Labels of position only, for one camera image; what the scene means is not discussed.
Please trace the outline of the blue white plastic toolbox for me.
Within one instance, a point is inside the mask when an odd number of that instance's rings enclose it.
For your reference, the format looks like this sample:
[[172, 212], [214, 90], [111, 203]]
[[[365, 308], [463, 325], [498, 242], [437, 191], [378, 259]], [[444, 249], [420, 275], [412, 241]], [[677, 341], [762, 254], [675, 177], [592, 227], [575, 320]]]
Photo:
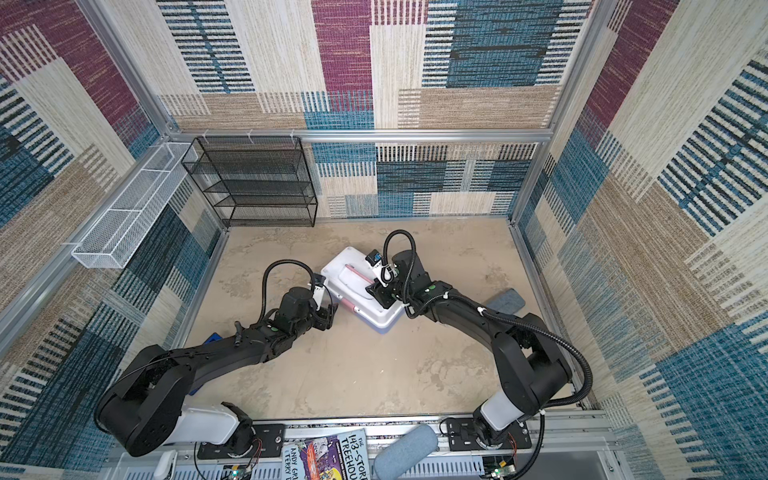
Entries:
[[325, 277], [325, 285], [334, 299], [380, 334], [387, 333], [404, 314], [401, 301], [383, 307], [366, 291], [374, 283], [374, 270], [365, 260], [365, 254], [352, 246], [336, 255], [320, 274]]

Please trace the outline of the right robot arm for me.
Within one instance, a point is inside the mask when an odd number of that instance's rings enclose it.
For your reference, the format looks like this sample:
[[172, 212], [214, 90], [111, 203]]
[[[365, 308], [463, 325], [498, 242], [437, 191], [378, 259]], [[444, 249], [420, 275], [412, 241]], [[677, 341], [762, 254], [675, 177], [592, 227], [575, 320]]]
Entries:
[[594, 375], [586, 357], [569, 341], [528, 314], [493, 310], [436, 281], [403, 290], [376, 280], [366, 291], [383, 307], [400, 301], [406, 313], [453, 327], [492, 353], [500, 390], [473, 413], [478, 444], [496, 449], [513, 423], [551, 407], [576, 404], [591, 392]]

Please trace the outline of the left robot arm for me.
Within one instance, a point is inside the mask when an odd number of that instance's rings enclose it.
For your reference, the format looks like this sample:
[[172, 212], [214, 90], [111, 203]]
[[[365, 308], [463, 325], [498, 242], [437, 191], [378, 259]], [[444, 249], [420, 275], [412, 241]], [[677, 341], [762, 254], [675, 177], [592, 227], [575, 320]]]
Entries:
[[133, 457], [174, 443], [224, 443], [243, 429], [244, 412], [230, 403], [211, 410], [193, 408], [193, 390], [234, 370], [269, 362], [311, 329], [332, 327], [338, 309], [325, 287], [293, 287], [278, 308], [234, 335], [198, 346], [143, 348], [101, 396], [97, 427], [112, 435]]

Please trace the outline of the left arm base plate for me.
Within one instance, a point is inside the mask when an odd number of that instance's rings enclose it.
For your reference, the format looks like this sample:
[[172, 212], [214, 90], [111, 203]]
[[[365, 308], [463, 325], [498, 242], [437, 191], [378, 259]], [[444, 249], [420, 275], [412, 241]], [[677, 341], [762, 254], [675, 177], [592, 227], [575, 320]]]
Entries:
[[286, 425], [279, 423], [239, 426], [223, 444], [203, 442], [197, 460], [249, 460], [281, 456]]

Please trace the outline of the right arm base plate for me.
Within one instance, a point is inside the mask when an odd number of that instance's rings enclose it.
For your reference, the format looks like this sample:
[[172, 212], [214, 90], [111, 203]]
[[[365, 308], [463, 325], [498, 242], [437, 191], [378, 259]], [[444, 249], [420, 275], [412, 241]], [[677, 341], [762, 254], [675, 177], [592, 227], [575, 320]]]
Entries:
[[482, 417], [446, 417], [438, 429], [447, 438], [450, 451], [519, 450], [533, 446], [527, 427], [516, 422], [497, 431]]

